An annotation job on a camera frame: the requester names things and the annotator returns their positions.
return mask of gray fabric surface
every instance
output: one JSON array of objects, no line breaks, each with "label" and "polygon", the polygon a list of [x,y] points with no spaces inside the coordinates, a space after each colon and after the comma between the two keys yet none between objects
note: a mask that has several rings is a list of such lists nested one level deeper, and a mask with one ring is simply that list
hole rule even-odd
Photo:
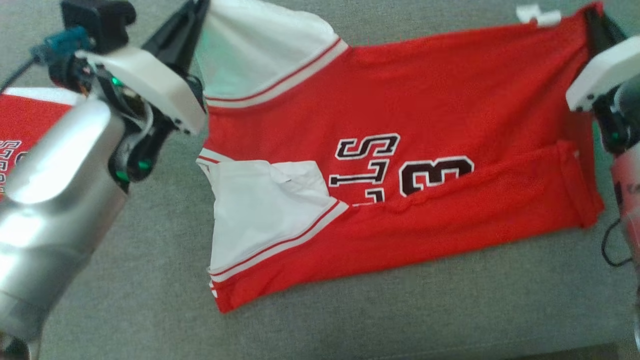
[{"label": "gray fabric surface", "polygon": [[[277,2],[317,13],[362,45],[513,23],[521,1]],[[134,44],[179,5],[132,3]],[[585,1],[540,3],[570,13]],[[625,30],[640,32],[636,0],[606,6]],[[0,1],[0,26],[3,78],[29,46],[59,29],[57,1]],[[40,69],[19,82],[47,84]],[[174,136],[153,176],[133,186],[126,210],[47,324],[43,359],[501,359],[631,334],[632,269],[611,270],[599,253],[616,218],[602,152],[607,211],[589,231],[298,286],[223,316],[207,288],[213,197],[193,162],[201,144],[202,137]],[[626,255],[621,243],[613,251]]]}]

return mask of basketball jersey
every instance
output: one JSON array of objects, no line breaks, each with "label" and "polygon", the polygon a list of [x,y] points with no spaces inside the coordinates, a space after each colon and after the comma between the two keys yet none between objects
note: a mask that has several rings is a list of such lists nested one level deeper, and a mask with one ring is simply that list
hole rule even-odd
[{"label": "basketball jersey", "polygon": [[213,1],[196,162],[216,198],[219,309],[593,225],[590,116],[564,98],[588,61],[591,7],[602,13],[546,28],[353,47],[307,12]]},{"label": "basketball jersey", "polygon": [[11,169],[79,98],[60,88],[9,88],[0,95],[0,199]]}]

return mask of black wire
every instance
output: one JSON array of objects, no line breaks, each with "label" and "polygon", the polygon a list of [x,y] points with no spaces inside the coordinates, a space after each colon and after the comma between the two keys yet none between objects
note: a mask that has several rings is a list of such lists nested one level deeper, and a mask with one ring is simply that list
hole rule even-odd
[{"label": "black wire", "polygon": [[2,86],[0,86],[0,95],[9,86],[11,86],[11,84],[13,84],[14,81],[16,81],[19,77],[21,77],[25,73],[25,71],[29,70],[29,68],[34,64],[34,62],[35,60],[31,58],[25,63],[23,63],[22,65],[20,65],[20,67],[13,74],[11,74],[11,76],[9,76],[9,78],[2,84]]},{"label": "black wire", "polygon": [[616,221],[613,222],[613,224],[609,225],[607,230],[604,232],[604,237],[602,238],[602,245],[600,246],[600,250],[602,251],[602,257],[604,258],[604,261],[606,261],[607,264],[609,264],[609,266],[614,268],[619,268],[624,264],[627,264],[632,261],[632,258],[629,257],[628,259],[624,259],[619,263],[614,263],[609,258],[609,255],[607,255],[607,242],[609,241],[609,234],[611,234],[611,231],[613,230],[613,228],[618,226],[619,224],[620,224],[620,219],[617,219]]}]

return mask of red and white stripe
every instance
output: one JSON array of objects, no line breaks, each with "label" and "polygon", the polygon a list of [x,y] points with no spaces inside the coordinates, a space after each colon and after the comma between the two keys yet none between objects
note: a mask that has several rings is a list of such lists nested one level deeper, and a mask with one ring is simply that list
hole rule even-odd
[{"label": "red and white stripe", "polygon": [[311,240],[320,230],[324,229],[328,224],[330,224],[333,220],[335,220],[338,216],[340,216],[343,212],[345,212],[349,206],[342,201],[335,200],[328,209],[316,219],[316,221],[311,224],[308,228],[302,231],[300,234],[288,238],[285,240],[280,240],[269,247],[260,250],[259,252],[248,256],[246,259],[232,265],[228,266],[224,269],[209,269],[209,275],[211,276],[211,281],[213,282],[222,282],[230,277],[255,266],[256,264],[279,254],[287,249],[291,249],[298,245],[301,245],[309,240]]},{"label": "red and white stripe", "polygon": [[257,105],[269,100],[274,99],[280,94],[292,89],[296,85],[302,83],[304,80],[313,76],[316,72],[322,70],[329,65],[333,60],[340,56],[344,51],[349,49],[349,45],[342,39],[338,38],[330,47],[324,50],[320,55],[316,56],[313,60],[302,66],[297,71],[289,74],[285,78],[281,79],[277,83],[269,86],[268,88],[257,92],[256,94],[242,97],[238,99],[222,99],[216,97],[206,97],[207,104],[209,106],[219,108],[245,108],[248,106]]},{"label": "red and white stripe", "polygon": [[202,148],[200,154],[198,155],[198,158],[196,159],[197,163],[203,165],[217,164],[224,161],[233,161],[233,159],[205,148]]}]

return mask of black number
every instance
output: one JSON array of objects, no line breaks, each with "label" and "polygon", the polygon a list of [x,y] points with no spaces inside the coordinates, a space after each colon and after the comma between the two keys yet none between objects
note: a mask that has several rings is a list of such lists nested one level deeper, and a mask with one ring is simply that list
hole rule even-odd
[{"label": "black number", "polygon": [[407,161],[400,168],[400,193],[407,197],[423,190],[424,186],[416,179],[418,175],[426,176],[427,186],[437,186],[444,183],[444,176],[447,173],[460,177],[473,170],[474,163],[466,156],[440,158],[435,161]]}]

